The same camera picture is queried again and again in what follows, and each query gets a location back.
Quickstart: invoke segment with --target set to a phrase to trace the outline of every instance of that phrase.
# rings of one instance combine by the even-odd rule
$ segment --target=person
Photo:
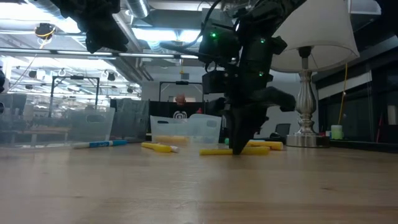
[[[201,108],[196,110],[192,105],[187,104],[184,94],[175,97],[176,107],[172,110],[171,117],[176,119],[186,119],[195,113],[201,113]]]

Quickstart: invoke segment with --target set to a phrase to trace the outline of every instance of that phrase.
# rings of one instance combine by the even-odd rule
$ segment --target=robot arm
[[[206,93],[224,93],[210,110],[222,111],[227,118],[229,147],[235,155],[254,137],[268,120],[269,106],[278,105],[282,111],[295,109],[294,96],[274,87],[269,74],[272,56],[280,54],[287,44],[280,37],[272,37],[288,16],[306,0],[260,0],[247,11],[239,10],[233,27],[209,19],[220,2],[210,8],[200,35],[203,36],[199,52],[187,47],[161,44],[162,47],[190,55],[207,66],[214,62],[224,71],[211,71],[203,76]]]

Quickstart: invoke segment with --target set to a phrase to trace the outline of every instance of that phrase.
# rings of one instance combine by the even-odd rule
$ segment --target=fluorescent light
[[[147,58],[174,58],[170,54],[142,54],[142,53],[119,53],[122,57],[147,57]]]
[[[50,93],[35,93],[35,92],[27,92],[27,91],[10,91],[10,94],[26,94],[26,95],[39,95],[39,96],[50,96]],[[85,99],[95,99],[95,95],[87,95],[87,94],[72,94],[72,93],[54,93],[54,97],[63,97],[63,96],[75,96],[77,98],[85,98]],[[108,97],[110,98],[131,98],[133,100],[140,100],[137,95],[98,95],[99,100],[106,100]]]
[[[45,13],[33,4],[0,3],[0,19],[19,21],[51,21],[53,15]]]
[[[92,88],[96,88],[96,85],[79,85],[81,87],[92,87]],[[116,86],[111,86],[111,85],[100,85],[100,88],[117,88]]]
[[[64,20],[59,20],[56,25],[67,33],[77,34],[81,32],[77,26],[77,23],[71,17],[68,17]]]
[[[116,57],[88,56],[87,59],[116,60]]]
[[[27,53],[27,54],[50,54],[49,50],[37,50],[37,49],[8,49],[0,48],[0,52],[4,53]]]
[[[177,35],[173,30],[155,30],[132,28],[137,39],[146,41],[170,41],[177,40]]]
[[[179,40],[184,42],[194,41],[200,33],[200,30],[183,30],[180,34]],[[199,37],[197,42],[201,42],[202,37]]]
[[[182,59],[198,59],[197,56],[193,56],[193,55],[181,55]]]
[[[58,53],[67,55],[112,56],[112,53],[110,52],[95,52],[91,54],[90,52],[59,50]]]
[[[75,58],[58,58],[61,64],[68,67],[79,68],[79,69],[95,69],[95,70],[112,70],[117,71],[115,66],[110,65],[104,60],[93,60],[93,59],[75,59]]]

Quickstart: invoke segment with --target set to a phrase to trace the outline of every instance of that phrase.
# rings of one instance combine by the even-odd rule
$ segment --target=ceiling light
[[[119,53],[122,57],[174,58],[171,54]]]
[[[0,3],[0,19],[50,21],[53,18],[53,15],[41,11],[33,4]]]
[[[116,60],[117,58],[116,57],[87,56],[87,59],[90,59],[90,60],[92,60],[92,59],[95,59],[95,60],[99,60],[99,59],[101,59],[101,60]]]
[[[146,41],[171,41],[177,40],[177,35],[173,30],[155,30],[132,28],[137,39]]]
[[[181,55],[182,59],[198,59],[197,56],[193,56],[193,55]]]
[[[2,53],[51,54],[49,50],[0,48]]]
[[[92,87],[96,88],[96,85],[79,85],[80,87]],[[100,85],[100,88],[117,88],[116,86],[111,86],[111,85]]]
[[[199,35],[200,30],[183,30],[180,34],[179,40],[184,42],[193,42]],[[201,42],[202,37],[199,37],[197,42]]]
[[[77,23],[71,17],[57,21],[56,25],[67,33],[77,34],[81,32],[77,26]]]
[[[74,50],[59,50],[59,54],[67,54],[67,55],[89,55],[89,56],[112,56],[111,52],[83,52],[83,51],[74,51]]]

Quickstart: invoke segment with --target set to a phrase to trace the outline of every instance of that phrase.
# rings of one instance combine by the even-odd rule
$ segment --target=wooden table
[[[398,156],[352,149],[206,156],[138,144],[0,150],[0,222],[398,222]]]

